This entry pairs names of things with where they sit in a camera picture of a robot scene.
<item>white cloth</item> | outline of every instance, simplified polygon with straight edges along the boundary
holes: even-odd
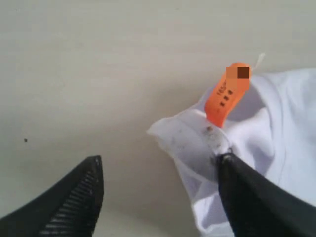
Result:
[[[210,88],[191,108],[148,130],[175,161],[203,237],[234,236],[214,158],[232,149],[292,195],[316,205],[316,69],[252,76],[223,129],[206,120]]]

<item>white surface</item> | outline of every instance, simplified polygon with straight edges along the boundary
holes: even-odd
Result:
[[[145,133],[197,101],[232,62],[315,66],[313,0],[0,3],[0,213],[85,156],[103,156],[95,236],[192,237],[172,161]]]
[[[195,105],[148,130],[174,160],[203,237],[234,236],[215,167],[216,156],[230,149],[280,188],[316,206],[316,69],[253,75],[250,82],[222,129],[206,119],[211,87]]]

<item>plastic seal tag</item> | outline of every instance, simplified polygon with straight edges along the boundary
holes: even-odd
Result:
[[[226,68],[219,83],[205,103],[206,118],[223,127],[228,114],[249,89],[251,69],[245,63],[233,63]]]

